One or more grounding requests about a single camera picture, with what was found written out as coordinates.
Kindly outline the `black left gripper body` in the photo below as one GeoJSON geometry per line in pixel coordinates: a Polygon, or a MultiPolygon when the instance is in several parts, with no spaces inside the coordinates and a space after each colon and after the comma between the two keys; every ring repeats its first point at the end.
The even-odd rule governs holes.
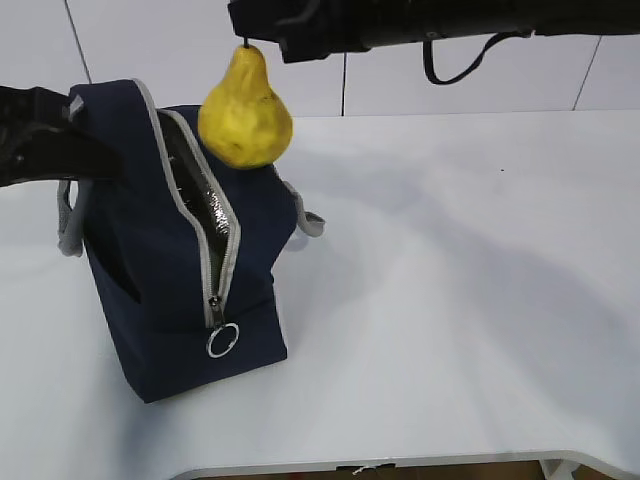
{"type": "Polygon", "coordinates": [[[1,186],[61,178],[47,142],[68,126],[69,99],[43,87],[1,87],[1,186]]]}

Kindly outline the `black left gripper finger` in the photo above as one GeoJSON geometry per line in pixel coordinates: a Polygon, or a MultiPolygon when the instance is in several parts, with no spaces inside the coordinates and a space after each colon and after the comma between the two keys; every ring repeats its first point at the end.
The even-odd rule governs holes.
{"type": "Polygon", "coordinates": [[[122,159],[103,143],[70,131],[36,131],[9,148],[9,181],[113,180],[122,159]]]}

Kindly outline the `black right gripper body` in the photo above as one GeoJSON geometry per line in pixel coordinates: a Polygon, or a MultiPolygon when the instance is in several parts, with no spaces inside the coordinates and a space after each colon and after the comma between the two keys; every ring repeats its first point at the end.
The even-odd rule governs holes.
{"type": "Polygon", "coordinates": [[[362,35],[378,1],[237,0],[228,3],[234,33],[276,44],[286,63],[324,60],[369,48],[362,35]]]}

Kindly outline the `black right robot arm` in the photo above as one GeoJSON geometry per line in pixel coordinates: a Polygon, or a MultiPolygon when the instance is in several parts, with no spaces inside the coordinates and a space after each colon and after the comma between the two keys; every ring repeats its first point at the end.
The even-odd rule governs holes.
{"type": "Polygon", "coordinates": [[[286,63],[497,33],[639,31],[639,4],[626,0],[239,0],[228,11],[237,36],[277,44],[286,63]]]}

